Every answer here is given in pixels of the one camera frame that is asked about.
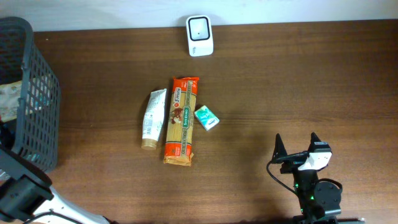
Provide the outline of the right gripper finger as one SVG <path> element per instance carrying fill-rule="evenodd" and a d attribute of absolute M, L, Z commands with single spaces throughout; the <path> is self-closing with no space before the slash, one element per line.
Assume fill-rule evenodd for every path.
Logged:
<path fill-rule="evenodd" d="M 315 132 L 312 132 L 311 135 L 310 135 L 310 145 L 308 147 L 308 151 L 309 152 L 315 152 L 315 151 L 319 150 L 321 145 L 318 145 L 317 142 L 321 142 L 321 140 L 315 134 Z"/>
<path fill-rule="evenodd" d="M 284 143 L 279 133 L 275 136 L 275 146 L 272 155 L 272 162 L 283 162 L 283 158 L 287 156 Z"/>

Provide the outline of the small teal tissue pack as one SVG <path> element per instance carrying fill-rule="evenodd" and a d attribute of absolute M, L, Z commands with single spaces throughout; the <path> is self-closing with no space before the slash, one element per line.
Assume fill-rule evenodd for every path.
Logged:
<path fill-rule="evenodd" d="M 206 131 L 214 128 L 219 122 L 219 118 L 205 105 L 194 112 L 196 119 Z"/>

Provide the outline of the orange spaghetti pasta packet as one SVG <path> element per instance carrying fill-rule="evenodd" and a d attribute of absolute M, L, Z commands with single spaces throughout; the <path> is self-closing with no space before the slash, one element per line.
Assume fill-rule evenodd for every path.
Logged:
<path fill-rule="evenodd" d="M 175 78 L 170 98 L 164 163 L 190 166 L 198 77 Z"/>

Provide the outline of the white tube with gold cap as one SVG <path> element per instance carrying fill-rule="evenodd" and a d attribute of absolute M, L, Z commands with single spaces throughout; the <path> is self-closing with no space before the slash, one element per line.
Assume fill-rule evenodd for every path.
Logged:
<path fill-rule="evenodd" d="M 142 149 L 155 150 L 157 148 L 164 123 L 166 96 L 166 88 L 150 93 L 142 124 Z"/>

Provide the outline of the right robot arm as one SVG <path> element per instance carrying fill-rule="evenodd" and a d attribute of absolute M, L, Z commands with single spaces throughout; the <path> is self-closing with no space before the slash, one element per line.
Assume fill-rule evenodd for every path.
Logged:
<path fill-rule="evenodd" d="M 331 179 L 320 179 L 318 172 L 327 167 L 333 153 L 329 144 L 312 133 L 306 151 L 287 154 L 280 134 L 275 136 L 272 159 L 268 164 L 280 164 L 281 174 L 292 174 L 294 186 L 285 185 L 273 174 L 270 176 L 291 191 L 299 201 L 301 214 L 293 217 L 294 223 L 337 223 L 341 213 L 343 186 Z"/>

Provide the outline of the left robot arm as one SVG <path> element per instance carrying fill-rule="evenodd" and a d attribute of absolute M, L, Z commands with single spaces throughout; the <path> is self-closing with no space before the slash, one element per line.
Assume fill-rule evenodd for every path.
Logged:
<path fill-rule="evenodd" d="M 1 170 L 9 178 L 1 184 L 1 220 L 23 223 L 112 223 L 64 199 L 39 168 L 10 150 L 13 136 L 1 123 Z"/>

